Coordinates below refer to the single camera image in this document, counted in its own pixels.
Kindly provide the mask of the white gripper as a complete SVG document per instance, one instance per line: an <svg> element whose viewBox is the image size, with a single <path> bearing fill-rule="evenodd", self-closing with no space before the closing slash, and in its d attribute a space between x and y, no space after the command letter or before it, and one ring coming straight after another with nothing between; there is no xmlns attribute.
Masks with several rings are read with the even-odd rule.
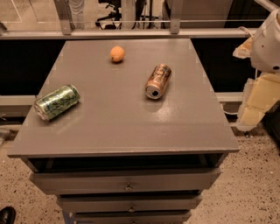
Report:
<svg viewBox="0 0 280 224"><path fill-rule="evenodd" d="M236 128L251 131L280 100L280 9L273 10L255 32L233 51L239 59L250 57L251 66L267 73L246 82Z"/></svg>

